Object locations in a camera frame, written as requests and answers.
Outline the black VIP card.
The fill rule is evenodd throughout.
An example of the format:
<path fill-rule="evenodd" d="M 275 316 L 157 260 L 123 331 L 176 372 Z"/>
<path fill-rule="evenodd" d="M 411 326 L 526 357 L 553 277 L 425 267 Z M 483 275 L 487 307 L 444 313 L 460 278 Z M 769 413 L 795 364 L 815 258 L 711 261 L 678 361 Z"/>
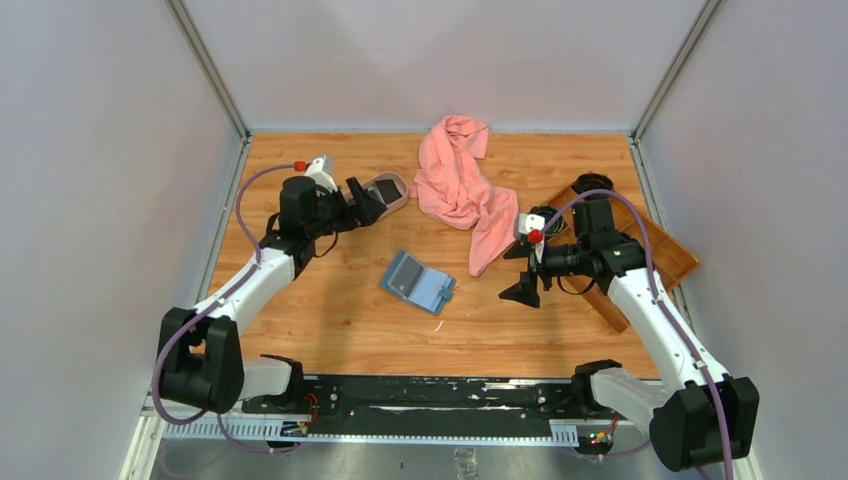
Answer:
<path fill-rule="evenodd" d="M 399 295 L 407 297 L 418 283 L 425 268 L 412 256 L 405 255 L 394 268 L 388 287 Z"/>

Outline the blue leather card holder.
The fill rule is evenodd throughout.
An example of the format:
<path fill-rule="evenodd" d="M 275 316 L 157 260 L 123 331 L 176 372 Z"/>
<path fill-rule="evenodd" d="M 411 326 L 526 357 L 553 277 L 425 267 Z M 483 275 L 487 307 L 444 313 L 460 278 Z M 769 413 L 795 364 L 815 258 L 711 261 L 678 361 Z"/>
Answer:
<path fill-rule="evenodd" d="M 424 265 L 412 256 L 425 270 L 412 292 L 407 297 L 403 297 L 388 287 L 388 280 L 400 259 L 405 255 L 412 256 L 403 250 L 394 256 L 380 280 L 380 286 L 397 299 L 431 315 L 439 316 L 445 305 L 453 297 L 456 279 L 442 271 Z"/>

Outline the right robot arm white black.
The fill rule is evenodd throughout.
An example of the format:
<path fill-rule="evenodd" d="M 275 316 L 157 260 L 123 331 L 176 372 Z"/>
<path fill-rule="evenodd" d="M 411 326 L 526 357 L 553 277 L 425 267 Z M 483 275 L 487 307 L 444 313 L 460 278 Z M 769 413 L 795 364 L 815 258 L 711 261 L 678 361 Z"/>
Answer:
<path fill-rule="evenodd" d="M 642 219 L 641 236 L 616 228 L 612 192 L 580 194 L 550 218 L 521 213 L 507 259 L 524 257 L 519 281 L 500 293 L 537 308 L 540 289 L 563 277 L 582 276 L 626 317 L 660 374 L 660 385 L 637 379 L 620 363 L 599 360 L 576 367 L 571 403 L 584 417 L 605 410 L 629 420 L 648 438 L 671 471 L 721 464 L 726 478 L 734 461 L 751 451 L 760 392 L 735 377 L 686 324 L 655 269 Z"/>

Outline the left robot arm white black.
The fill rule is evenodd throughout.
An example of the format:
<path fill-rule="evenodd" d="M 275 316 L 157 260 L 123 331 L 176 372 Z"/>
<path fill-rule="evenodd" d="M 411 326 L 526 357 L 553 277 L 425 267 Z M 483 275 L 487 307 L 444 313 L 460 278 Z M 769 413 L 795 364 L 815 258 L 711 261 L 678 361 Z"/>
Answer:
<path fill-rule="evenodd" d="M 224 414 L 237 402 L 268 400 L 283 413 L 306 400 L 303 366 L 279 355 L 244 358 L 240 337 L 249 323 L 316 257 L 317 239 L 370 226 L 401 199 L 388 180 L 346 181 L 347 193 L 308 176 L 286 179 L 279 210 L 240 272 L 191 308 L 174 307 L 162 319 L 152 396 L 159 413 L 166 400 Z"/>

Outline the black card right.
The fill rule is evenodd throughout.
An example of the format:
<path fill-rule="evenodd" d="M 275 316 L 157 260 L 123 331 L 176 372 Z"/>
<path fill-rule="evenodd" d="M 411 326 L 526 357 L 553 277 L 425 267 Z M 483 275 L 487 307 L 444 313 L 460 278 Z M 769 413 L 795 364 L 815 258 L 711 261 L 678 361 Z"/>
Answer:
<path fill-rule="evenodd" d="M 385 205 L 391 205 L 402 199 L 397 184 L 391 179 L 375 180 L 366 188 L 366 191 Z"/>

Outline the pink oval tray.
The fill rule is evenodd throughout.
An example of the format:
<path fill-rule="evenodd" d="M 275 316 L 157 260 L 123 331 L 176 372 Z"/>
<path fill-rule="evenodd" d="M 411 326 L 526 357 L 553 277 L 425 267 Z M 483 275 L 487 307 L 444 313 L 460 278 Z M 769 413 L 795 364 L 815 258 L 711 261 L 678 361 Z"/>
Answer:
<path fill-rule="evenodd" d="M 386 210 L 379 219 L 393 214 L 406 205 L 409 200 L 409 187 L 404 179 L 395 172 L 383 172 L 374 178 L 360 183 L 366 195 L 379 200 Z"/>

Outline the pink cloth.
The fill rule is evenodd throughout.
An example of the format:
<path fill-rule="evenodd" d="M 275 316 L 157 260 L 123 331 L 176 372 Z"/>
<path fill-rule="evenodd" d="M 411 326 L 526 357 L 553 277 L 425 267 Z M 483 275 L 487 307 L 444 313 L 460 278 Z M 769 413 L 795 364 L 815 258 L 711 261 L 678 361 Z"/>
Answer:
<path fill-rule="evenodd" d="M 422 139 L 410 196 L 426 216 L 469 231 L 468 270 L 480 276 L 514 241 L 518 195 L 481 171 L 489 126 L 465 115 L 443 117 Z"/>

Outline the black tape roll upper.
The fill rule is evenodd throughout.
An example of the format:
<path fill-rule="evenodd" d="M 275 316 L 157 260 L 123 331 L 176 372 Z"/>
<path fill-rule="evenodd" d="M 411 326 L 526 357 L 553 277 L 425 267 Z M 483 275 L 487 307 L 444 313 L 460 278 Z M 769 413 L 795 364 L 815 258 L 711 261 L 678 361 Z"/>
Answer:
<path fill-rule="evenodd" d="M 572 190 L 582 194 L 590 190 L 614 190 L 614 182 L 606 175 L 589 172 L 579 175 L 572 185 Z"/>

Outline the wooden compartment tray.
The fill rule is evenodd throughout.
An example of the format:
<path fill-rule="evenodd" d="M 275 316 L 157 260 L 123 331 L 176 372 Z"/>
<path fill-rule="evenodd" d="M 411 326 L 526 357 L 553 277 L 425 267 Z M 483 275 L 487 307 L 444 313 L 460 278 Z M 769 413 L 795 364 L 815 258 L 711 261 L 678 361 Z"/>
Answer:
<path fill-rule="evenodd" d="M 601 318 L 621 333 L 633 327 L 644 342 L 675 337 L 687 330 L 668 290 L 696 268 L 698 261 L 622 195 L 609 190 L 577 194 L 543 228 L 546 245 L 578 244 L 595 251 L 604 271 L 599 278 L 546 277 L 539 263 L 527 257 L 527 270 L 538 275 L 545 291 L 558 286 L 583 296 Z"/>

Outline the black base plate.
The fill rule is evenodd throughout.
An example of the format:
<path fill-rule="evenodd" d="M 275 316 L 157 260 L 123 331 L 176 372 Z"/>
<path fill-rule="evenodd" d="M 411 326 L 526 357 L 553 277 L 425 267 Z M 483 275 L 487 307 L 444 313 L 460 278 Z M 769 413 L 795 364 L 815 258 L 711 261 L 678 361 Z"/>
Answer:
<path fill-rule="evenodd" d="M 579 405 L 567 379 L 308 375 L 297 400 L 259 396 L 250 414 L 303 415 L 330 436 L 536 439 L 556 421 L 607 428 L 610 410 Z"/>

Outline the aluminium rail frame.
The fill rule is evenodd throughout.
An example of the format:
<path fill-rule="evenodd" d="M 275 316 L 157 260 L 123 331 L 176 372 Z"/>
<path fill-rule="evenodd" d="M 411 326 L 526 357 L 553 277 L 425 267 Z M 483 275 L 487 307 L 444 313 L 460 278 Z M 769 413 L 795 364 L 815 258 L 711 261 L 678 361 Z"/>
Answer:
<path fill-rule="evenodd" d="M 158 392 L 174 410 L 166 436 L 230 437 L 257 452 L 351 442 L 565 447 L 600 458 L 617 455 L 623 425 L 675 472 L 746 457 L 760 404 L 748 378 L 664 388 L 614 362 L 568 380 L 296 372 L 285 390 L 258 392 L 242 374 L 167 372 Z"/>

